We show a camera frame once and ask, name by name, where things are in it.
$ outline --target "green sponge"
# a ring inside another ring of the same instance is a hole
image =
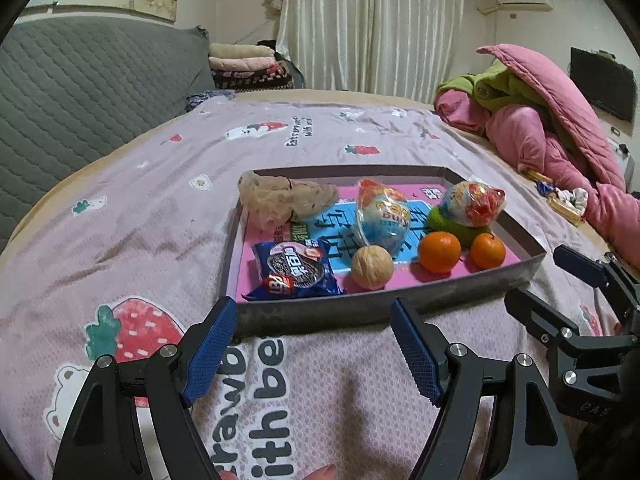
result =
[[[460,241],[463,249],[471,247],[471,244],[479,234],[491,232],[489,226],[467,227],[457,224],[448,218],[444,218],[439,206],[431,208],[427,224],[433,231],[446,231],[447,233],[453,234]]]

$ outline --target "television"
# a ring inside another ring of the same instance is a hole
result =
[[[636,110],[636,80],[626,66],[593,52],[571,48],[569,77],[587,101],[623,121]]]

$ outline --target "plastic-wrapped bun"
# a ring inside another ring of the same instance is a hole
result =
[[[440,211],[444,218],[460,225],[482,227],[498,218],[505,200],[501,189],[464,180],[447,189]]]
[[[358,182],[353,234],[359,245],[378,245],[395,257],[409,232],[409,222],[406,198],[397,189],[368,178]]]

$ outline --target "stack of folded blankets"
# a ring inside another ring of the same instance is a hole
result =
[[[284,62],[278,63],[268,46],[211,43],[209,54],[213,81],[219,89],[252,92],[294,87]]]

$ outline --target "white curtain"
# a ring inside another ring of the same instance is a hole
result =
[[[277,48],[306,86],[430,102],[449,73],[464,0],[283,0]]]

